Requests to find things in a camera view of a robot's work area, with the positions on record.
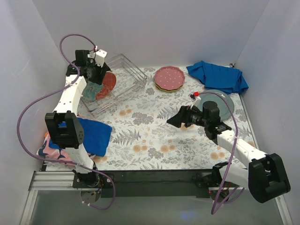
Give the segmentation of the pink polka dot plate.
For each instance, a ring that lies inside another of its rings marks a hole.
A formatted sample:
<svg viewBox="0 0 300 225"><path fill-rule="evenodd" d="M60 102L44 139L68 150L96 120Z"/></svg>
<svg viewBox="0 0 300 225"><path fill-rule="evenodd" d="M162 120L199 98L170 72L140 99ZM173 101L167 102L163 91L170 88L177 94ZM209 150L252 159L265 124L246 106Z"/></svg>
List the pink polka dot plate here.
<svg viewBox="0 0 300 225"><path fill-rule="evenodd" d="M178 67L166 66L158 69L153 79L154 83L161 88L173 90L184 84L185 75Z"/></svg>

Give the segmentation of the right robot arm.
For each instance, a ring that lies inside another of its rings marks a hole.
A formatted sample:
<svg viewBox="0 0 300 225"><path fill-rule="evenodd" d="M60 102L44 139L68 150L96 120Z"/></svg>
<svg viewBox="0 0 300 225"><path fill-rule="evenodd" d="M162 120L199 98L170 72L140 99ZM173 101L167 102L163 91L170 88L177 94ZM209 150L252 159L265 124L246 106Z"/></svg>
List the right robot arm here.
<svg viewBox="0 0 300 225"><path fill-rule="evenodd" d="M217 103L207 101L202 110L196 106L182 106L179 112L167 120L167 123L180 128L197 125L204 128L208 139L234 155L244 166L242 169L228 163L213 167L213 183L223 186L227 182L243 187L260 203L290 192L291 185L287 177L282 158L276 154L267 154L238 138L234 131L221 121Z"/></svg>

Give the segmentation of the red blue floral plate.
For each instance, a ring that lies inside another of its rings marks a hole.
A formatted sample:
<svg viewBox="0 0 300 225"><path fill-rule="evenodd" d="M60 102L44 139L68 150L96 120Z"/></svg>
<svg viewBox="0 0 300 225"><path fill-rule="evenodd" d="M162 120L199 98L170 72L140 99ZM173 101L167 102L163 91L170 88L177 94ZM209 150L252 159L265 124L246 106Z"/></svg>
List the red blue floral plate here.
<svg viewBox="0 0 300 225"><path fill-rule="evenodd" d="M82 97L88 101L96 101L107 96L116 85L116 76L112 72L106 72L102 84L88 81L82 92Z"/></svg>

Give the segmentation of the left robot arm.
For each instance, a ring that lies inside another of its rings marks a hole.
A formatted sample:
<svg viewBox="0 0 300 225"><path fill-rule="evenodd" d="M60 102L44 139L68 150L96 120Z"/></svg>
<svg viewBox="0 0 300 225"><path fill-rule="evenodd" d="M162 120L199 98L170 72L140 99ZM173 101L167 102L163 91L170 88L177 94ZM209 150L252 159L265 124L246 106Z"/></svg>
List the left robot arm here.
<svg viewBox="0 0 300 225"><path fill-rule="evenodd" d="M75 56L76 60L67 67L67 88L54 111L46 114L45 122L52 142L75 163L78 180L94 188L99 185L100 176L94 172L97 167L83 145L84 130L76 113L87 79L95 81L101 77L107 52L97 48L93 52L77 50Z"/></svg>

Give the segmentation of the green polka dot plate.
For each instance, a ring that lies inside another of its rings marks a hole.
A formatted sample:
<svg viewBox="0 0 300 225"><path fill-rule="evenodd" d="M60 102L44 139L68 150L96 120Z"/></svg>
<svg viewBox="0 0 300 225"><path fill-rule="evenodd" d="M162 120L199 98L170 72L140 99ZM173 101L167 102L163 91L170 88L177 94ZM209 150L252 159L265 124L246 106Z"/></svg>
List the green polka dot plate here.
<svg viewBox="0 0 300 225"><path fill-rule="evenodd" d="M176 88L176 89L173 89L173 90L167 90L167 89L161 88L161 87L158 86L157 84L155 84L155 86L156 86L156 88L157 88L158 90L161 90L161 91L166 92L166 93L176 92L176 91L180 90L180 89L183 87L183 85L182 85L182 86L180 86L179 88Z"/></svg>

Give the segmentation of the grey-blue plate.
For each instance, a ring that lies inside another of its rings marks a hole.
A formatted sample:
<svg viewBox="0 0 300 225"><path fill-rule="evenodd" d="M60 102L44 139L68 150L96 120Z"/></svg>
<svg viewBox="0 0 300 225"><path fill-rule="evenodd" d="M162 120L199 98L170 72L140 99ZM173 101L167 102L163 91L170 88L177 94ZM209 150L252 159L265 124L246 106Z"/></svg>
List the grey-blue plate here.
<svg viewBox="0 0 300 225"><path fill-rule="evenodd" d="M220 90L206 90L202 94L200 94L199 97L197 97L195 106L202 111L203 109L203 103L207 101L213 101L217 104L219 108L219 116L221 118L221 121L225 121L231 117L231 113L226 105L226 103L217 95L215 94L209 94L210 92L217 93L220 95L223 99L226 100L228 103L230 109L232 112L234 112L234 103L233 100L223 91Z"/></svg>

